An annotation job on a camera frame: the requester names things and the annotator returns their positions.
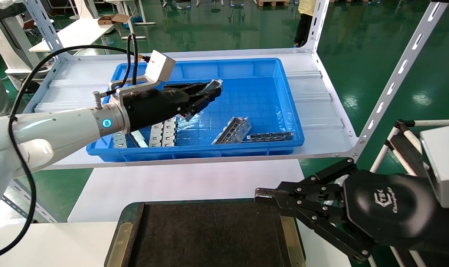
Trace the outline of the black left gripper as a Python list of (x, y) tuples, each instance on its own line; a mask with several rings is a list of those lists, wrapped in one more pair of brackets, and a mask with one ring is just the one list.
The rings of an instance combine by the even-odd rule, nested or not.
[(222, 88), (206, 89), (210, 82), (169, 83), (164, 89), (149, 88), (123, 97), (130, 132), (161, 123), (175, 115), (186, 121), (221, 96)]

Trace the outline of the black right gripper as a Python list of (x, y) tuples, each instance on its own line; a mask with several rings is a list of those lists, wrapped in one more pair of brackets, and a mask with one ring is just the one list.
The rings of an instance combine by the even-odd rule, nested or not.
[[(343, 186), (336, 182), (346, 175), (350, 176)], [(282, 181), (275, 189), (257, 188), (254, 200), (298, 219), (350, 259), (363, 263), (373, 245), (334, 226), (330, 207), (324, 211), (325, 205), (304, 200), (340, 199), (343, 192), (349, 220), (376, 243), (449, 254), (449, 208), (440, 205), (426, 178), (358, 171), (354, 160), (346, 158), (301, 181)]]

